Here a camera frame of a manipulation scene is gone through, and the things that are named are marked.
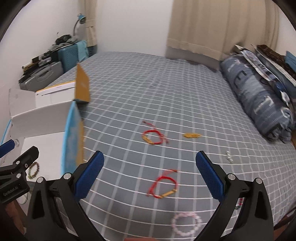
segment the cardboard box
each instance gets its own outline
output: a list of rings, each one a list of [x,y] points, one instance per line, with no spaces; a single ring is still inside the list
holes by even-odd
[[[76,102],[89,101],[89,79],[80,65],[75,81],[45,88],[38,92],[9,90],[11,120],[2,143],[13,139],[14,150],[3,158],[10,165],[31,146],[39,150],[40,170],[35,182],[59,179],[66,172],[74,172],[83,163],[83,123]]]

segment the bed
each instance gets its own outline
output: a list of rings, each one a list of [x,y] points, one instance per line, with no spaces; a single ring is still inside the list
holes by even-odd
[[[185,60],[106,52],[81,63],[90,78],[91,102],[79,104],[85,126],[84,159],[104,153],[105,165],[81,206],[107,240],[154,237],[193,240],[208,222],[218,201],[211,197],[195,165],[203,150],[226,173],[266,187],[276,224],[295,201],[296,152],[291,143],[264,139],[243,111],[219,71]],[[75,78],[71,69],[52,85]],[[153,123],[169,140],[149,145],[141,135]],[[186,139],[183,133],[202,137]],[[233,163],[227,159],[227,152]],[[174,195],[155,199],[146,193],[166,169],[179,184]],[[157,193],[172,189],[161,182]],[[171,228],[175,213],[195,212],[202,227],[181,237]],[[225,230],[229,233],[239,210]],[[193,219],[178,221],[183,232]]]

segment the blue lamp head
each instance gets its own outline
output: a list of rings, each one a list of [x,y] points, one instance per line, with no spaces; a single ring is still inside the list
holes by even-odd
[[[84,16],[83,14],[79,14],[78,15],[78,21],[79,21],[80,24],[85,24],[86,16]]]

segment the gray case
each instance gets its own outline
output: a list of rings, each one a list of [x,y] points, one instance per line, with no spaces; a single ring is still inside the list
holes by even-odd
[[[42,70],[37,70],[32,76],[20,83],[22,90],[38,91],[42,90],[63,74],[61,62],[53,62]]]

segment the beige curtain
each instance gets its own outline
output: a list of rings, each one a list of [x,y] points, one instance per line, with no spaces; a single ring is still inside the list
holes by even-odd
[[[87,47],[97,45],[96,39],[96,2],[97,0],[80,0],[80,11],[86,16],[85,35]]]
[[[278,30],[272,0],[174,0],[167,46],[223,60],[235,44],[274,49]]]

